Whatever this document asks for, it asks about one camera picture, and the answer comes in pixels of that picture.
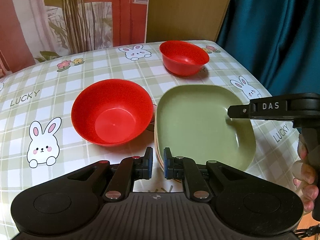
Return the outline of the person's right hand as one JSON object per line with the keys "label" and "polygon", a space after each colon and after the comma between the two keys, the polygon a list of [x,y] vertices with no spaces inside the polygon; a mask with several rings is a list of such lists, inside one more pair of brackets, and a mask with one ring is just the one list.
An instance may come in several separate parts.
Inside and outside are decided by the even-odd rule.
{"label": "person's right hand", "polygon": [[316,185],[316,171],[307,162],[309,152],[302,134],[299,135],[297,153],[300,159],[292,166],[294,176],[293,184],[302,200],[304,213],[310,213],[314,209],[319,189]]}

